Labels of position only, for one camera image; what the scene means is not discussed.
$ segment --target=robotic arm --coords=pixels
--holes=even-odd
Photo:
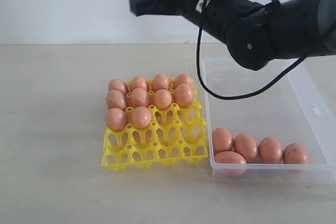
[[[129,0],[141,15],[180,15],[226,44],[242,67],[273,59],[336,55],[336,0]]]

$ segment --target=brown egg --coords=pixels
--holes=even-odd
[[[166,110],[172,104],[173,97],[168,90],[160,89],[154,94],[153,102],[159,110]]]
[[[132,107],[136,108],[139,106],[148,107],[150,105],[150,97],[147,91],[142,88],[136,88],[131,94],[131,104]]]
[[[212,143],[215,153],[231,151],[233,138],[229,130],[219,127],[212,131]]]
[[[308,152],[302,144],[293,143],[288,145],[284,153],[284,164],[308,164]]]
[[[258,156],[258,144],[254,138],[248,134],[239,134],[234,140],[235,152],[244,157],[246,162],[253,162]]]
[[[259,143],[259,157],[264,164],[280,164],[282,161],[282,145],[274,137],[266,137]]]
[[[131,80],[131,91],[133,91],[136,88],[142,88],[146,91],[149,90],[148,83],[145,78],[142,76],[136,76]]]
[[[187,73],[182,73],[179,76],[177,76],[173,82],[173,89],[176,89],[181,84],[187,84],[188,86],[191,86],[192,78]]]
[[[128,124],[128,117],[118,108],[109,109],[105,114],[106,126],[114,131],[121,131]]]
[[[125,110],[128,107],[128,101],[126,95],[119,90],[111,90],[106,95],[106,104],[111,108],[118,108]]]
[[[131,121],[136,128],[146,128],[152,121],[152,113],[146,107],[136,107],[131,113]]]
[[[169,90],[169,78],[163,73],[157,74],[152,81],[152,89],[154,92],[157,90],[165,89]]]
[[[119,90],[123,94],[127,94],[129,92],[128,87],[125,82],[120,79],[113,79],[109,82],[108,90]]]
[[[194,101],[194,92],[187,84],[180,84],[174,92],[175,102],[181,108],[188,108]]]
[[[214,157],[214,161],[218,164],[246,164],[243,156],[236,152],[220,152]],[[246,169],[227,169],[223,171],[228,176],[239,176],[244,173]]]

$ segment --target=empty egg tray cell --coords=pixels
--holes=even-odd
[[[152,80],[147,80],[151,91]],[[149,168],[160,162],[165,166],[174,165],[180,160],[198,163],[208,157],[206,145],[206,121],[201,117],[201,104],[197,101],[197,91],[193,88],[193,104],[184,109],[173,103],[166,110],[149,106],[152,122],[144,129],[137,129],[131,123],[122,131],[106,127],[104,134],[102,166],[114,171],[125,170],[129,165]],[[129,118],[133,107],[126,109]]]

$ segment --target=egg tray cell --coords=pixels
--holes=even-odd
[[[170,78],[170,92],[173,79]],[[206,145],[206,120],[201,117],[201,104],[197,101],[197,90],[193,89],[195,99],[188,108],[180,108],[173,101],[166,110],[153,105],[152,80],[147,80],[152,113],[152,122],[144,129],[137,129],[131,123],[122,131],[113,131],[106,126],[103,144],[102,166],[116,172],[134,165],[149,168],[160,162],[171,166],[180,160],[195,164],[208,157]],[[133,107],[125,112],[130,120]]]

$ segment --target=yellow egg tray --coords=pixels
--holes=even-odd
[[[170,78],[172,95],[173,81]],[[195,164],[208,157],[206,120],[201,117],[202,106],[196,99],[197,90],[192,88],[195,99],[190,107],[180,108],[173,100],[168,109],[159,110],[153,105],[152,80],[147,82],[152,122],[144,129],[137,129],[129,123],[122,131],[113,131],[106,126],[102,166],[119,172],[130,165],[144,169],[156,162],[171,166],[180,160]],[[129,122],[133,109],[129,106],[125,110]]]

